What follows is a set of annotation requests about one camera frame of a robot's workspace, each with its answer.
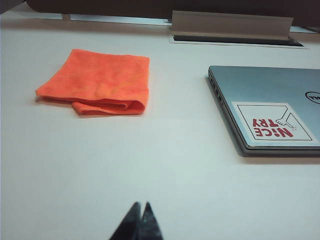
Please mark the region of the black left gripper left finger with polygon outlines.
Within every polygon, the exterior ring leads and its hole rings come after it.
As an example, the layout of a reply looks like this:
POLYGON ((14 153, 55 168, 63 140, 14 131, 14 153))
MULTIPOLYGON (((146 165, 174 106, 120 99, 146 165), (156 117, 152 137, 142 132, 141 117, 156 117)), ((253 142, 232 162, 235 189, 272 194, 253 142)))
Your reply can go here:
POLYGON ((141 204, 135 202, 126 215, 121 220, 120 224, 113 232, 110 240, 135 240, 138 234, 140 224, 141 204))

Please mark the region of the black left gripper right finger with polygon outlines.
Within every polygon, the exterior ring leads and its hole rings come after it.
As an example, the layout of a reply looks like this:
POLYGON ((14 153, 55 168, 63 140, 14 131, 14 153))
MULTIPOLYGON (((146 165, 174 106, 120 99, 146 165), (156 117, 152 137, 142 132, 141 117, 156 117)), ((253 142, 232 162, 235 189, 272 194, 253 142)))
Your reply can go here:
POLYGON ((151 204, 146 203, 141 221, 140 221, 140 239, 141 240, 163 240, 163 235, 153 213, 151 204))

